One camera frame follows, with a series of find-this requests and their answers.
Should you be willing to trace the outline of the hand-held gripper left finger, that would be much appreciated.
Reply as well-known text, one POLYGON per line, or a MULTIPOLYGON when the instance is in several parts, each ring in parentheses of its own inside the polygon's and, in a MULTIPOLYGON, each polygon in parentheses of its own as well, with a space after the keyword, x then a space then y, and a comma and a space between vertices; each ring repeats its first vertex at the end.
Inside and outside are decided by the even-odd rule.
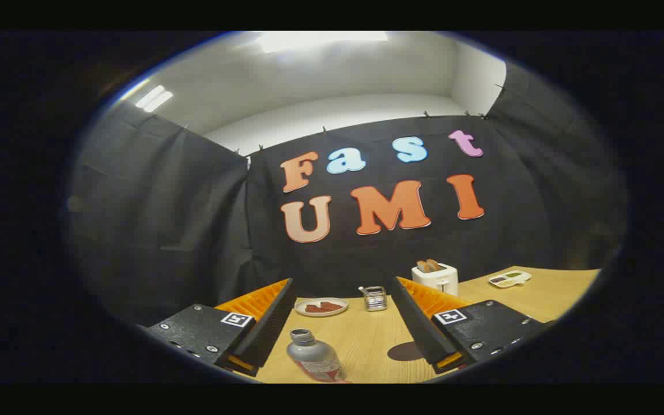
POLYGON ((292 313, 296 288, 287 278, 214 307, 192 304, 146 331, 205 366, 256 376, 292 313))

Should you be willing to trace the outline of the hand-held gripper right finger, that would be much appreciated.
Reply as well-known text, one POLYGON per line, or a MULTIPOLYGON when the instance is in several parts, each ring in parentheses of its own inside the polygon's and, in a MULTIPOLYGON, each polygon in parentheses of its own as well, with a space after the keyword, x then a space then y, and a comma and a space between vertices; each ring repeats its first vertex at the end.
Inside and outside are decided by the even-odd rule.
POLYGON ((437 374, 511 351, 546 329, 545 323, 497 300, 469 304, 406 278, 393 279, 390 295, 437 374))

